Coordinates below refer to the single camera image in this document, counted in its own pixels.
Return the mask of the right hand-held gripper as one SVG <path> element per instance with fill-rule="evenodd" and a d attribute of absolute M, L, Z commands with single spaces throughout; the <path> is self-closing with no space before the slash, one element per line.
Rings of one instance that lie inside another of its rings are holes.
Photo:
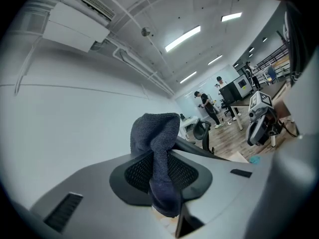
<path fill-rule="evenodd" d="M 281 133 L 283 126 L 269 95 L 256 91 L 250 98 L 248 115 L 250 123 L 246 130 L 246 141 L 250 146 L 264 145 L 270 137 Z"/>

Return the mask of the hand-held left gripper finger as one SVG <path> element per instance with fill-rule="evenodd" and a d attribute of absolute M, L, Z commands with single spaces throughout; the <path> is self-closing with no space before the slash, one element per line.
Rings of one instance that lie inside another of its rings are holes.
<path fill-rule="evenodd" d="M 181 238 L 204 226 L 204 223 L 195 216 L 192 216 L 186 206 L 182 204 L 175 231 L 175 237 Z"/>

